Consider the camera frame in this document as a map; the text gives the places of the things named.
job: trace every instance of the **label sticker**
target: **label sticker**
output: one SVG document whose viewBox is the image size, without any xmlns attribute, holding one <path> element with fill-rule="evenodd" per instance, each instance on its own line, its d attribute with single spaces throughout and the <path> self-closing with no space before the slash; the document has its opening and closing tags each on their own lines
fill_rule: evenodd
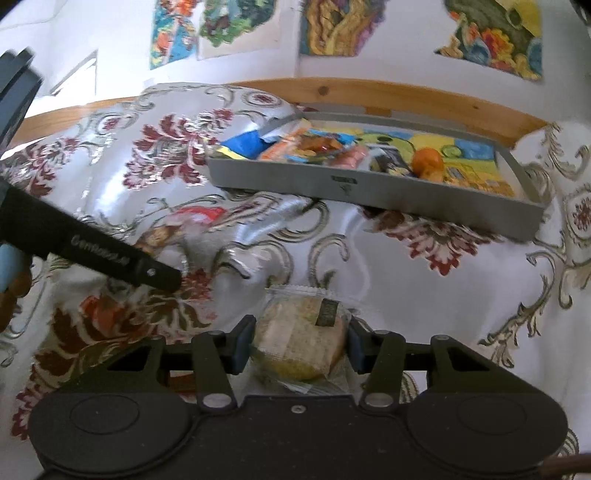
<svg viewBox="0 0 591 480">
<path fill-rule="evenodd" d="M 333 327 L 335 326 L 336 312 L 339 308 L 339 302 L 329 299 L 322 299 L 318 318 L 316 319 L 317 327 Z"/>
</svg>

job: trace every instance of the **orange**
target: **orange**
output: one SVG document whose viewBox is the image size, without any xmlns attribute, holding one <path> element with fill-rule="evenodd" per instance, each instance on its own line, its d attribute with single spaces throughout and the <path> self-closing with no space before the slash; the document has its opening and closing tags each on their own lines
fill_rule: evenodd
<svg viewBox="0 0 591 480">
<path fill-rule="evenodd" d="M 428 171 L 445 170 L 441 154 L 431 147 L 420 148 L 414 153 L 412 167 L 413 173 L 419 178 L 423 178 Z"/>
</svg>

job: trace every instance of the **packaged bread roll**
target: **packaged bread roll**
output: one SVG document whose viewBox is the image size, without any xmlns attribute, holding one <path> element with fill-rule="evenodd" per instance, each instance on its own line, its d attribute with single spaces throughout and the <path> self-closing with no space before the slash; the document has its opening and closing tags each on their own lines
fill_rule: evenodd
<svg viewBox="0 0 591 480">
<path fill-rule="evenodd" d="M 345 347 L 350 314 L 316 294 L 275 294 L 256 323 L 252 356 L 284 380 L 327 376 Z"/>
</svg>

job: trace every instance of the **white wall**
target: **white wall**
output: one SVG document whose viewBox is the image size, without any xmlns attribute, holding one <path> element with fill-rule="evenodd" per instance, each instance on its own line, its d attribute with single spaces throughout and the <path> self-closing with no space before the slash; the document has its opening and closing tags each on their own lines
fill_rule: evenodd
<svg viewBox="0 0 591 480">
<path fill-rule="evenodd" d="M 51 0 L 59 12 L 50 23 L 51 46 L 44 40 L 46 33 L 37 30 L 23 33 L 22 43 L 37 50 L 36 62 L 48 72 L 47 85 L 55 85 L 98 50 L 99 98 L 136 95 L 146 83 L 219 83 L 298 72 L 424 85 L 473 95 L 546 120 L 591 119 L 591 39 L 569 0 L 538 0 L 544 35 L 544 80 L 538 83 L 435 55 L 433 51 L 446 45 L 454 30 L 442 0 L 390 0 L 385 22 L 358 57 L 301 57 L 297 67 L 295 10 L 300 2 L 280 1 L 294 6 L 281 19 L 281 48 L 202 61 L 191 57 L 152 71 L 148 55 L 155 0 Z M 47 14 L 50 7 L 40 8 L 39 14 Z"/>
<path fill-rule="evenodd" d="M 6 50 L 17 53 L 30 48 L 35 54 L 33 66 L 45 78 L 51 72 L 51 18 L 55 0 L 24 0 L 0 21 L 0 54 Z M 39 95 L 45 95 L 44 83 Z"/>
<path fill-rule="evenodd" d="M 146 81 L 220 83 L 294 75 L 297 24 L 291 9 L 281 19 L 286 35 L 278 50 L 203 61 L 190 57 L 151 71 L 154 4 L 154 0 L 69 0 L 53 21 L 50 83 L 55 85 L 94 50 L 98 50 L 99 98 L 137 95 Z"/>
</svg>

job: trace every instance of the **screw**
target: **screw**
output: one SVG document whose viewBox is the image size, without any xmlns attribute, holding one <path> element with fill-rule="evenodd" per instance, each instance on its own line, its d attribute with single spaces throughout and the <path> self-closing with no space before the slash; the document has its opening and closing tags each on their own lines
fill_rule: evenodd
<svg viewBox="0 0 591 480">
<path fill-rule="evenodd" d="M 365 403 L 373 408 L 388 408 L 394 399 L 387 393 L 370 393 L 365 397 Z"/>
<path fill-rule="evenodd" d="M 232 403 L 232 397 L 225 393 L 210 393 L 203 398 L 203 405 L 208 408 L 225 408 Z"/>
</svg>

